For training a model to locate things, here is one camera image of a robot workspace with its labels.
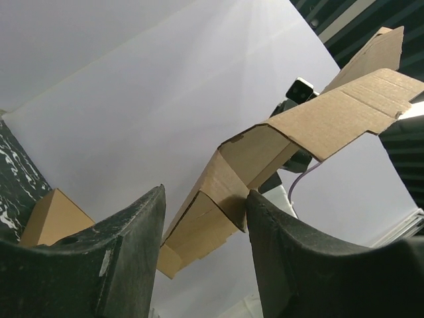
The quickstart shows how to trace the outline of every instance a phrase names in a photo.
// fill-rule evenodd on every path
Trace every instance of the scuffed surface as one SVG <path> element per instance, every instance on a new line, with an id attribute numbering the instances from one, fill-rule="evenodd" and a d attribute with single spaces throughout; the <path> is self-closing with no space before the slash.
<path id="1" fill-rule="evenodd" d="M 35 203 L 50 190 L 18 140 L 0 121 L 0 238 L 19 242 Z"/>

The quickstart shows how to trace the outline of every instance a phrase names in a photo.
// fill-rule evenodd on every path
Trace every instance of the ceiling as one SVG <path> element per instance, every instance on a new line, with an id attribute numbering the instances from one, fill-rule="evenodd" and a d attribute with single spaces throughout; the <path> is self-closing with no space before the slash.
<path id="1" fill-rule="evenodd" d="M 0 109 L 13 111 L 195 0 L 2 0 Z"/>
<path id="2" fill-rule="evenodd" d="M 290 0 L 342 68 L 380 28 L 403 26 L 399 71 L 424 80 L 424 1 Z"/>

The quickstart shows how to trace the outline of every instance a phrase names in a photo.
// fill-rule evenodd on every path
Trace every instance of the cardboard edge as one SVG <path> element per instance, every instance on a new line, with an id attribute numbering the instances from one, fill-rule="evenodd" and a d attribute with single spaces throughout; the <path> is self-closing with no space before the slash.
<path id="1" fill-rule="evenodd" d="M 70 202 L 72 202 L 87 218 L 89 218 L 93 222 L 93 224 L 95 224 L 95 221 L 86 212 L 84 212 L 84 210 L 81 209 L 78 206 L 78 204 L 76 204 L 74 201 L 72 201 L 61 189 L 56 188 L 53 191 L 56 191 L 56 190 L 59 191 L 66 199 L 68 199 Z"/>
<path id="2" fill-rule="evenodd" d="M 158 259 L 158 265 L 157 265 L 157 269 L 159 269 L 159 271 L 161 271 L 163 274 L 167 275 L 167 277 L 169 278 L 173 278 L 176 274 L 176 272 L 178 272 L 181 269 L 181 265 L 182 265 L 182 259 L 180 258 L 179 254 L 173 250 L 170 246 L 168 246 L 166 243 L 168 242 L 168 240 L 170 240 L 172 238 L 172 234 L 174 233 L 174 231 L 177 229 L 178 225 L 184 220 L 184 217 L 189 213 L 191 207 L 193 206 L 193 204 L 197 201 L 197 199 L 199 198 L 199 194 L 202 193 L 207 199 L 209 199 L 212 204 L 225 216 L 225 218 L 227 219 L 228 222 L 231 222 L 238 230 L 242 231 L 242 232 L 246 232 L 247 226 L 246 226 L 246 211 L 244 208 L 244 203 L 243 203 L 243 208 L 242 208 L 242 215 L 229 215 L 228 212 L 226 212 L 225 208 L 222 207 L 222 202 L 218 202 L 212 195 L 212 193 L 209 193 L 209 191 L 207 191 L 207 189 L 212 189 L 212 187 L 208 187 L 207 184 L 208 182 L 213 182 L 213 180 L 208 179 L 208 172 L 211 173 L 210 170 L 212 170 L 213 168 L 215 168 L 215 165 L 218 165 L 219 168 L 222 167 L 222 164 L 225 164 L 228 166 L 228 173 L 233 172 L 231 178 L 233 180 L 238 179 L 239 186 L 244 186 L 246 188 L 246 196 L 248 195 L 248 188 L 246 185 L 243 184 L 243 182 L 238 178 L 238 176 L 235 174 L 235 172 L 233 171 L 233 169 L 228 165 L 227 161 L 225 161 L 225 159 L 221 156 L 221 154 L 219 153 L 219 151 L 216 151 L 212 157 L 212 159 L 209 161 L 208 165 L 206 166 L 206 168 L 204 169 L 201 177 L 198 179 L 198 181 L 195 184 L 195 187 L 193 187 L 193 189 L 190 191 L 189 196 L 186 198 L 185 203 L 182 205 L 182 207 L 185 207 L 184 210 L 179 211 L 179 213 L 177 213 L 177 215 L 174 217 L 174 220 L 176 220 L 176 222 L 174 223 L 174 226 L 171 227 L 171 225 L 168 227 L 167 233 L 164 236 L 164 238 L 162 239 L 162 244 L 160 247 L 160 250 L 162 250 L 162 253 L 160 254 L 160 258 Z M 195 192 L 194 196 L 192 197 L 192 193 L 193 190 L 197 189 L 197 191 Z M 227 195 L 225 196 L 226 199 L 228 198 L 229 200 L 231 200 L 231 203 L 227 203 L 227 205 L 234 205 L 237 203 L 234 203 L 235 200 L 241 200 L 241 197 L 234 197 L 234 198 L 229 198 Z M 171 258 L 174 261 L 178 262 L 179 265 L 178 266 L 167 266 L 166 264 L 168 263 L 167 258 Z"/>
<path id="3" fill-rule="evenodd" d="M 345 89 L 347 87 L 349 87 L 349 85 L 351 85 L 351 83 L 354 83 L 354 82 L 359 82 L 360 83 L 362 80 L 364 80 L 366 78 L 379 78 L 379 79 L 381 79 L 383 81 L 387 81 L 388 78 L 390 78 L 394 74 L 396 75 L 396 77 L 398 78 L 398 80 L 407 81 L 407 85 L 404 87 L 404 89 L 405 90 L 409 90 L 411 92 L 411 96 L 413 94 L 419 95 L 420 94 L 420 92 L 419 92 L 420 89 L 424 90 L 424 83 L 420 82 L 419 80 L 410 78 L 410 77 L 408 77 L 406 75 L 400 74 L 400 73 L 396 72 L 395 70 L 391 70 L 389 68 L 382 68 L 382 69 L 373 71 L 373 72 L 371 72 L 369 74 L 366 74 L 365 76 L 362 76 L 361 78 L 354 79 L 354 80 L 350 81 L 349 83 L 343 84 L 343 85 L 335 88 L 334 90 L 330 91 L 329 93 L 332 93 L 333 91 L 334 92 L 341 92 L 341 93 L 343 93 L 343 94 L 345 94 L 345 95 L 347 95 L 349 97 L 355 98 L 355 96 L 351 96 L 351 95 L 347 94 L 346 91 L 345 91 Z M 411 96 L 409 96 L 409 97 L 404 96 L 405 98 L 403 98 L 403 99 L 401 99 L 401 100 L 399 100 L 397 102 L 398 103 L 403 103 L 403 105 L 405 105 L 405 106 L 410 106 L 410 104 L 408 103 L 408 101 L 411 99 L 410 98 Z M 308 103 L 315 103 L 316 101 L 319 100 L 319 98 L 320 98 L 320 96 L 317 97 L 316 99 L 313 99 L 312 101 L 309 101 L 307 103 L 304 103 L 304 104 L 300 105 L 300 107 L 308 107 L 307 106 Z M 363 101 L 360 101 L 360 100 L 358 100 L 358 101 L 361 102 L 361 103 L 363 103 L 365 106 L 368 106 L 370 108 L 373 108 L 370 105 L 367 105 L 366 103 L 364 103 Z M 378 109 L 375 109 L 375 110 L 376 111 L 379 111 L 381 114 L 383 114 L 388 119 L 390 119 L 392 121 L 392 124 L 394 122 L 396 122 L 396 120 L 399 117 L 399 115 L 402 114 L 402 112 L 400 111 L 400 112 L 397 112 L 397 114 L 395 116 L 391 116 L 391 115 L 388 115 L 387 113 L 385 113 L 385 112 L 383 112 L 381 110 L 378 110 Z M 263 125 L 263 124 L 270 125 L 273 129 L 275 129 L 278 133 L 280 133 L 281 135 L 283 135 L 284 137 L 286 137 L 292 143 L 294 143 L 294 144 L 298 145 L 300 148 L 308 151 L 308 153 L 310 153 L 314 157 L 314 159 L 316 159 L 319 162 L 323 162 L 326 159 L 330 158 L 331 156 L 333 156 L 334 154 L 336 154 L 338 151 L 340 151 L 344 147 L 348 146 L 350 143 L 354 142 L 357 138 L 359 138 L 363 134 L 370 133 L 370 134 L 373 134 L 373 135 L 378 136 L 379 134 L 381 134 L 382 132 L 384 132 L 386 129 L 388 129 L 388 127 L 390 126 L 390 125 L 387 125 L 387 126 L 385 126 L 384 129 L 374 129 L 374 131 L 373 130 L 370 130 L 370 129 L 367 129 L 362 134 L 358 135 L 356 138 L 352 139 L 349 143 L 345 144 L 343 147 L 339 148 L 337 151 L 333 152 L 332 154 L 330 154 L 328 156 L 319 156 L 316 153 L 314 153 L 313 151 L 311 151 L 310 149 L 305 148 L 302 145 L 300 145 L 293 136 L 288 136 L 288 135 L 284 134 L 278 127 L 275 127 L 272 124 L 273 118 L 274 117 L 272 117 L 270 119 L 267 119 L 263 123 L 260 123 L 260 124 L 257 124 L 257 125 Z"/>
<path id="4" fill-rule="evenodd" d="M 217 150 L 219 151 L 219 150 L 222 148 L 222 146 L 223 146 L 224 144 L 228 144 L 228 143 L 230 143 L 230 142 L 237 142 L 238 140 L 240 140 L 241 138 L 243 138 L 243 135 L 244 135 L 245 133 L 247 133 L 248 131 L 251 131 L 252 129 L 255 129 L 255 127 L 260 126 L 262 123 L 258 123 L 258 124 L 255 124 L 255 125 L 253 125 L 253 126 L 250 126 L 249 128 L 247 128 L 247 129 L 243 130 L 242 132 L 239 132 L 238 134 L 236 134 L 236 135 L 232 136 L 231 138 L 228 138 L 226 141 L 223 141 L 223 142 L 222 142 L 222 143 L 218 146 Z"/>
<path id="5" fill-rule="evenodd" d="M 234 180 L 234 183 L 231 184 L 233 186 L 233 189 L 236 188 L 244 193 L 240 193 L 240 191 L 234 193 L 233 191 L 229 191 L 229 187 L 225 187 L 227 192 L 233 193 L 235 195 L 233 197 L 229 197 L 226 193 L 224 201 L 219 198 L 216 198 L 216 192 L 214 193 L 213 191 L 213 183 L 215 180 L 214 177 L 217 176 L 215 174 L 215 170 L 217 168 L 219 174 L 229 177 L 230 180 Z M 224 213 L 227 219 L 232 224 L 234 224 L 236 228 L 238 228 L 242 232 L 246 231 L 246 208 L 244 204 L 237 204 L 235 203 L 235 201 L 239 201 L 242 197 L 247 197 L 249 190 L 247 188 L 247 185 L 244 184 L 244 182 L 239 178 L 234 168 L 230 166 L 230 164 L 225 160 L 219 150 L 216 151 L 214 160 L 211 160 L 211 164 L 208 167 L 208 173 L 199 190 L 203 194 L 205 194 L 213 202 L 213 204 L 215 204 L 221 210 L 222 213 Z"/>
<path id="6" fill-rule="evenodd" d="M 178 209 L 177 213 L 175 214 L 174 218 L 172 219 L 171 223 L 168 225 L 168 228 L 166 229 L 165 233 L 162 235 L 162 241 L 160 243 L 160 246 L 165 244 L 166 240 L 171 236 L 172 232 L 174 232 L 174 229 L 178 226 L 180 223 L 180 220 L 184 217 L 184 215 L 187 213 L 189 207 L 193 205 L 193 202 L 195 200 L 195 197 L 198 195 L 199 190 L 201 188 L 201 185 L 204 183 L 207 170 L 209 169 L 211 165 L 211 161 L 214 160 L 216 153 L 218 150 L 214 151 L 213 155 L 211 156 L 211 159 L 209 159 L 208 163 L 206 164 L 206 167 L 201 172 L 200 176 L 194 183 L 193 187 L 190 189 L 189 193 L 185 197 L 184 202 L 181 204 L 181 207 Z"/>
<path id="7" fill-rule="evenodd" d="M 161 273 L 173 279 L 181 270 L 182 263 L 180 256 L 168 245 L 164 244 L 160 247 L 156 269 Z"/>
<path id="8" fill-rule="evenodd" d="M 301 149 L 296 143 L 288 139 L 284 134 L 280 134 L 289 142 L 287 146 L 282 148 L 280 153 L 274 157 L 261 172 L 247 185 L 249 190 L 258 189 L 266 180 L 278 171 L 298 150 Z"/>
<path id="9" fill-rule="evenodd" d="M 54 197 L 54 190 L 47 193 L 43 198 L 41 198 L 35 203 L 35 206 L 32 209 L 28 223 L 26 224 L 26 227 L 21 235 L 21 239 L 18 245 L 25 246 L 25 247 L 33 247 L 38 244 L 38 242 L 40 241 L 44 226 L 46 224 L 47 214 L 49 210 L 49 209 L 46 209 L 46 206 L 50 208 L 53 202 L 53 197 Z M 33 224 L 35 217 L 37 218 L 42 217 L 42 223 L 40 224 L 39 227 Z"/>

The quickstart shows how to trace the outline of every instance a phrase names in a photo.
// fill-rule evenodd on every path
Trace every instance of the corrugated cardboard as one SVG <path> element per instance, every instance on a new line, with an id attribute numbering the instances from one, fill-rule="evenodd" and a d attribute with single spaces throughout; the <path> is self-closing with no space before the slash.
<path id="1" fill-rule="evenodd" d="M 55 189 L 35 205 L 19 244 L 50 246 L 94 224 L 66 195 Z"/>
<path id="2" fill-rule="evenodd" d="M 408 110 L 424 83 L 389 69 L 373 72 L 375 65 L 399 66 L 402 30 L 380 30 L 332 81 L 332 90 L 222 143 L 164 235 L 158 269 L 173 278 L 237 229 L 245 231 L 248 189 L 300 147 L 324 161 L 365 132 L 380 134 Z"/>

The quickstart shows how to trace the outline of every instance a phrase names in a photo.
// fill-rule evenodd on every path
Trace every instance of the white backdrop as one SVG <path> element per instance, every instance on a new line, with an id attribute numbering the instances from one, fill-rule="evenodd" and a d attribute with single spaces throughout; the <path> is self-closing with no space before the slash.
<path id="1" fill-rule="evenodd" d="M 1 0 L 0 109 L 13 111 L 195 0 Z"/>
<path id="2" fill-rule="evenodd" d="M 288 191 L 296 175 L 283 170 L 279 175 Z M 372 246 L 417 210 L 372 134 L 359 137 L 302 178 L 291 200 L 302 221 L 363 246 Z"/>
<path id="3" fill-rule="evenodd" d="M 96 221 L 163 183 L 166 228 L 221 141 L 267 118 L 296 77 L 321 91 L 337 72 L 288 0 L 197 0 L 5 121 L 51 186 Z M 372 149 L 364 151 L 372 158 Z M 354 173 L 366 178 L 370 172 Z M 301 218 L 316 215 L 311 222 L 322 227 L 319 215 L 335 191 L 319 193 L 324 206 L 302 205 L 318 193 L 306 187 L 307 178 L 295 192 L 297 210 Z M 326 177 L 320 178 L 315 186 L 325 187 Z M 336 184 L 343 194 L 335 199 L 357 197 L 356 187 Z M 157 273 L 152 305 L 162 318 L 214 318 L 255 293 L 249 239 L 237 233 L 174 280 Z"/>

